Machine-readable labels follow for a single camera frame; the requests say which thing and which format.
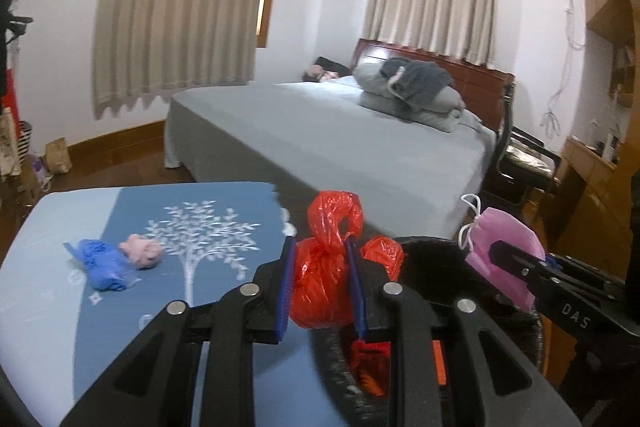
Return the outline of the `brown paper bag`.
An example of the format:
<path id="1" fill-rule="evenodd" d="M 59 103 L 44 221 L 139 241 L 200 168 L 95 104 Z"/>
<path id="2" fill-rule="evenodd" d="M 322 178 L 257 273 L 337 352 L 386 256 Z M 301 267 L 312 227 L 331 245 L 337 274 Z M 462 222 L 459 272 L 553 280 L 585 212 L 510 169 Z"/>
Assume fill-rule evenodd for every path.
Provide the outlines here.
<path id="1" fill-rule="evenodd" d="M 64 138 L 58 138 L 49 142 L 44 150 L 44 161 L 50 173 L 66 174 L 70 172 L 73 164 L 70 160 L 70 152 Z"/>

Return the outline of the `beige tote bag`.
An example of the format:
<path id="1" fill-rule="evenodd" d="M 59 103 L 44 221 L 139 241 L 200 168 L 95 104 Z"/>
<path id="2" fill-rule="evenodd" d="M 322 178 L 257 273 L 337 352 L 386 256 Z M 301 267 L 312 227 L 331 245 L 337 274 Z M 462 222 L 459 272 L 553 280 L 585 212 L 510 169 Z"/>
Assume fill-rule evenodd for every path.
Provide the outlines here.
<path id="1" fill-rule="evenodd" d="M 0 118 L 0 168 L 1 178 L 21 174 L 20 154 L 17 150 L 17 131 L 11 109 L 2 109 Z"/>

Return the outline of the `blue plastic bag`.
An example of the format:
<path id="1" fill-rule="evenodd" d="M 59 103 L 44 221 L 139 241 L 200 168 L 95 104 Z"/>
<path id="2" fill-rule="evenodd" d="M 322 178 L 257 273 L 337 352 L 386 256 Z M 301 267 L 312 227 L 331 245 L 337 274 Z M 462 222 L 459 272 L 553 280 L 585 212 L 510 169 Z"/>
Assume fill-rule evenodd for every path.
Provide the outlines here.
<path id="1" fill-rule="evenodd" d="M 63 244 L 85 270 L 95 291 L 124 291 L 137 281 L 137 269 L 116 247 L 99 239 L 81 239 L 76 245 Z"/>

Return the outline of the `pink face mask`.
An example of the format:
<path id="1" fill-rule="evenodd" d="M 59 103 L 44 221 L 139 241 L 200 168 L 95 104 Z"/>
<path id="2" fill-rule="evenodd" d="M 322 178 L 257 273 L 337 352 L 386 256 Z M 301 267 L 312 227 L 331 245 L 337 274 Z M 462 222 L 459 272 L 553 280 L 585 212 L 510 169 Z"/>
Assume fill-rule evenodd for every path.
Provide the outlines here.
<path id="1" fill-rule="evenodd" d="M 465 262 L 518 309 L 532 311 L 535 296 L 523 277 L 546 260 L 538 236 L 510 213 L 494 207 L 482 209 L 476 194 L 463 194 L 461 200 L 473 213 L 472 221 L 462 225 L 457 237 Z"/>

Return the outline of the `dark grey towel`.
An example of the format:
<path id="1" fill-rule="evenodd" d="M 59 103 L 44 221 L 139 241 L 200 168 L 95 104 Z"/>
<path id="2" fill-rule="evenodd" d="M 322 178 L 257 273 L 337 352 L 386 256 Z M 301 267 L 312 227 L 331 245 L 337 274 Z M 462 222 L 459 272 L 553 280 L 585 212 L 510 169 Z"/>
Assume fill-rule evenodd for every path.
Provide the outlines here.
<path id="1" fill-rule="evenodd" d="M 435 62 L 393 57 L 383 63 L 380 74 L 387 90 L 412 109 L 445 114 L 461 106 L 449 72 Z"/>

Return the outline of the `red hanging garment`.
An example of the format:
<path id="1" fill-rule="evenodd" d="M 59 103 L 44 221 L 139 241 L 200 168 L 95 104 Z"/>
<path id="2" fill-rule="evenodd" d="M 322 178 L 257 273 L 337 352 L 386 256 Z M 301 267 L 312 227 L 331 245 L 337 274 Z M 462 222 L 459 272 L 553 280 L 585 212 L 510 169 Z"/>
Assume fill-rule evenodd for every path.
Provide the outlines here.
<path id="1" fill-rule="evenodd" d="M 13 70 L 10 68 L 6 70 L 6 93 L 1 97 L 1 105 L 3 108 L 7 107 L 11 111 L 15 133 L 17 138 L 19 138 L 21 136 L 20 112 L 17 107 Z"/>

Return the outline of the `folded grey quilt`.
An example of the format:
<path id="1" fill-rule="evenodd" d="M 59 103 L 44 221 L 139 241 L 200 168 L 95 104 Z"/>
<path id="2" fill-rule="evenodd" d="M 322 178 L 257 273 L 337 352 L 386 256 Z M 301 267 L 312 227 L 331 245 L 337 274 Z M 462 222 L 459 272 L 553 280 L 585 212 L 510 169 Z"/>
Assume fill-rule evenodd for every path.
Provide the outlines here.
<path id="1" fill-rule="evenodd" d="M 451 133 L 459 126 L 475 131 L 482 120 L 466 108 L 449 72 L 435 62 L 393 57 L 378 64 L 362 63 L 352 75 L 365 108 Z"/>

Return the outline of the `wooden desk cabinet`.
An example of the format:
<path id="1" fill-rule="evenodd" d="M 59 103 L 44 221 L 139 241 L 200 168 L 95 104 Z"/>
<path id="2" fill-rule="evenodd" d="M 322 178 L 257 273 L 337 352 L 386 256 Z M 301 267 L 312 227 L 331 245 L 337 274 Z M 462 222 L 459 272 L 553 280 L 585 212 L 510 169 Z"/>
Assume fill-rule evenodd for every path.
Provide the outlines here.
<path id="1" fill-rule="evenodd" d="M 585 0 L 586 48 L 559 183 L 540 215 L 555 254 L 624 277 L 639 167 L 639 0 Z"/>

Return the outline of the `wooden coat rack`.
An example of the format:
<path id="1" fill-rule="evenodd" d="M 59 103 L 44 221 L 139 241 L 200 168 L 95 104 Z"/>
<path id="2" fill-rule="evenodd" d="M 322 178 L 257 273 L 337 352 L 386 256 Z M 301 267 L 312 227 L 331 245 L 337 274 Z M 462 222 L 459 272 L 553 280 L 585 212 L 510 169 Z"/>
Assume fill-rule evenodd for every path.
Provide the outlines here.
<path id="1" fill-rule="evenodd" d="M 34 20 L 28 16 L 14 15 L 11 11 L 13 0 L 0 0 L 1 30 L 1 72 L 6 70 L 8 45 L 26 34 L 27 26 Z"/>

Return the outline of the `red plastic bag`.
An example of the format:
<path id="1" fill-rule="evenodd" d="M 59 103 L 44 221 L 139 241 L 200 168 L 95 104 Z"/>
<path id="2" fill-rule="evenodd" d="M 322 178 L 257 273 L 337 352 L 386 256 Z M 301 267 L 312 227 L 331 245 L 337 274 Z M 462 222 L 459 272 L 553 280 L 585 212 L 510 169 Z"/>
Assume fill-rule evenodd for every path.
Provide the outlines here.
<path id="1" fill-rule="evenodd" d="M 405 253 L 386 236 L 363 245 L 363 212 L 354 193 L 324 191 L 307 210 L 311 236 L 296 244 L 290 317 L 304 329 L 352 324 L 367 343 L 390 340 L 388 305 Z"/>

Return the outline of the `blue tree-print tablecloth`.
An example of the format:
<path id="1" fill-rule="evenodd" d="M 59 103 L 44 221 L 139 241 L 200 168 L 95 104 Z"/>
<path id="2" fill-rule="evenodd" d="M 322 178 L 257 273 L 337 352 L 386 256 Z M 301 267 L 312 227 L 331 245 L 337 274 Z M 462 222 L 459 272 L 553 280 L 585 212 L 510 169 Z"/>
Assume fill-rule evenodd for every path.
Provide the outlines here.
<path id="1" fill-rule="evenodd" d="M 44 196 L 1 265 L 1 366 L 58 425 L 164 306 L 249 282 L 293 233 L 260 182 L 90 188 Z"/>

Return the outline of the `black office chair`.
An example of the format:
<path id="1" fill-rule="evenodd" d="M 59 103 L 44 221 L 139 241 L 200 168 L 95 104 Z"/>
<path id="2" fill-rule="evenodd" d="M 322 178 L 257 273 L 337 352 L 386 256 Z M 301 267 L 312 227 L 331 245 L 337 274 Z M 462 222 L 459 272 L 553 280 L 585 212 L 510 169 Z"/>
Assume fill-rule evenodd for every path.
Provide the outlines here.
<path id="1" fill-rule="evenodd" d="M 507 84 L 502 94 L 502 121 L 482 193 L 501 207 L 520 210 L 530 193 L 547 193 L 553 187 L 561 157 L 515 126 L 514 94 L 515 84 Z"/>

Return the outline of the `red wooden headboard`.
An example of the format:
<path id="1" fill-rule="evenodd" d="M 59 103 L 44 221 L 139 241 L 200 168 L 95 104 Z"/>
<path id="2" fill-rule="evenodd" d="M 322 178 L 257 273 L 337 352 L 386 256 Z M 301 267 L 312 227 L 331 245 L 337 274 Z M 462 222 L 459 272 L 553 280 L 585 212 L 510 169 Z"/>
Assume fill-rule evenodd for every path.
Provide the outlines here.
<path id="1" fill-rule="evenodd" d="M 512 74 L 424 50 L 367 39 L 358 40 L 350 68 L 354 69 L 364 62 L 381 63 L 392 57 L 435 62 L 446 69 L 454 80 L 454 89 L 461 94 L 466 107 L 480 117 L 485 127 L 494 131 L 500 129 L 504 114 L 504 92 L 514 94 L 515 90 L 515 77 Z"/>

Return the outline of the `black bag beside bed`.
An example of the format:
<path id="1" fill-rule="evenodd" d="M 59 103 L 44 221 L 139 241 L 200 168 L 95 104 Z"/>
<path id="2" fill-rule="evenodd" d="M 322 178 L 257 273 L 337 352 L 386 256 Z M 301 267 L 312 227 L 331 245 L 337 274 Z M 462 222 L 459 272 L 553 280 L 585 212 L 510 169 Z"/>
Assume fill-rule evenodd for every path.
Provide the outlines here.
<path id="1" fill-rule="evenodd" d="M 302 80 L 306 82 L 325 82 L 349 75 L 350 70 L 345 65 L 319 56 L 314 64 L 303 72 Z"/>

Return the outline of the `orange foam net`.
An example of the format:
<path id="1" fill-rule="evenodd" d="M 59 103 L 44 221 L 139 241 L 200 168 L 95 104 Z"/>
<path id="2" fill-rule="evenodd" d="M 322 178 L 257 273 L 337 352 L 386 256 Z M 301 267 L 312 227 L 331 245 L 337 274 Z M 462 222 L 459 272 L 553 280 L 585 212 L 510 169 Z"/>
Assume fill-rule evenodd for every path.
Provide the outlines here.
<path id="1" fill-rule="evenodd" d="M 437 382 L 440 387 L 444 387 L 447 384 L 447 372 L 444 360 L 444 352 L 442 352 L 442 343 L 439 340 L 433 340 L 432 349 Z"/>

